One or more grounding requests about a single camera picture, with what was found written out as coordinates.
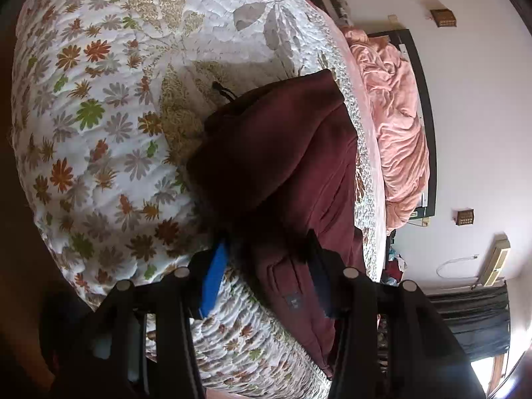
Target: floral bedspread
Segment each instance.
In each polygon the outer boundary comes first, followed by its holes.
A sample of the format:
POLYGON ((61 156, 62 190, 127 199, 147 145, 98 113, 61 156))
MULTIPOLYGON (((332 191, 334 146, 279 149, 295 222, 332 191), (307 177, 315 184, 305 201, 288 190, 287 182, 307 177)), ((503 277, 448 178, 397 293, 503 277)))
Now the floral bedspread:
MULTIPOLYGON (((20 182, 57 265, 93 308, 117 280, 159 280, 209 245, 185 165, 203 139, 203 119, 225 103, 213 82, 240 95, 323 68, 359 134, 354 222, 368 274, 378 277, 358 107, 331 33, 305 0, 27 0, 17 37, 11 101, 20 182)), ((193 331, 209 387, 326 395, 326 379, 234 275, 193 331)))

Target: crumpled pink blanket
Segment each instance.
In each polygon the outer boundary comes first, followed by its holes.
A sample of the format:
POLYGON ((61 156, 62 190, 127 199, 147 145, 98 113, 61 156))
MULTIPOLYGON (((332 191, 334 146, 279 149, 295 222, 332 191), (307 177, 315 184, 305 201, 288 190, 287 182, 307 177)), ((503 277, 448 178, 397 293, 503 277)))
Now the crumpled pink blanket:
POLYGON ((410 62, 388 39, 342 29, 371 102, 386 195, 386 231, 403 226, 429 179, 429 151, 417 115, 418 88, 410 62))

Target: black bed frame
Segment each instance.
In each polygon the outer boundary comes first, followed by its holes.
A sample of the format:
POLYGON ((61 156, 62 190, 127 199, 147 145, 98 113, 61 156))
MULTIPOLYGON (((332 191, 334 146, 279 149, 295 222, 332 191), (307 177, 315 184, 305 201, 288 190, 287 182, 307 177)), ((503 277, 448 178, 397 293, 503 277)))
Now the black bed frame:
POLYGON ((427 146, 429 149, 429 168, 430 177, 428 184, 428 200, 426 207, 416 208, 410 215, 411 219, 420 219, 422 217, 430 217, 435 215, 436 211, 436 137, 434 134, 434 120, 432 115, 432 107, 430 106, 429 90, 427 88, 427 82, 425 81, 425 74, 423 67, 421 66, 421 60, 419 59, 414 39, 407 29, 402 30, 390 30, 382 31, 380 33, 368 34, 369 37, 388 36, 390 43, 397 49, 400 44, 406 46, 406 50, 410 57, 410 63, 416 76, 416 82, 418 85, 419 98, 421 100, 421 109, 423 111, 423 119, 425 121, 425 136, 427 138, 427 146))

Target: dark gray curtain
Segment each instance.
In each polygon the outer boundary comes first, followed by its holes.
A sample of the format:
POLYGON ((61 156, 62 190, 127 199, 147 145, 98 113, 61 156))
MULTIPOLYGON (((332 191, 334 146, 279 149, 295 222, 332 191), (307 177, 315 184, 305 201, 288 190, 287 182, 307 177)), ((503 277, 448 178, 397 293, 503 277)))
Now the dark gray curtain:
POLYGON ((504 354, 510 347, 508 290, 428 296, 471 361, 504 354))

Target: wall-mounted air conditioner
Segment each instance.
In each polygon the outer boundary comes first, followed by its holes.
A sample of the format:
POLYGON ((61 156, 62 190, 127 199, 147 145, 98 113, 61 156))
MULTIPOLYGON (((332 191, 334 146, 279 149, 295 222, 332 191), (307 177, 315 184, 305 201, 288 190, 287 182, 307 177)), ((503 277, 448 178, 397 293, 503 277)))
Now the wall-mounted air conditioner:
POLYGON ((495 249, 491 254, 491 259, 482 276, 480 283, 485 287, 490 287, 495 283, 498 275, 501 273, 504 263, 510 254, 510 242, 508 240, 497 240, 495 242, 495 249))

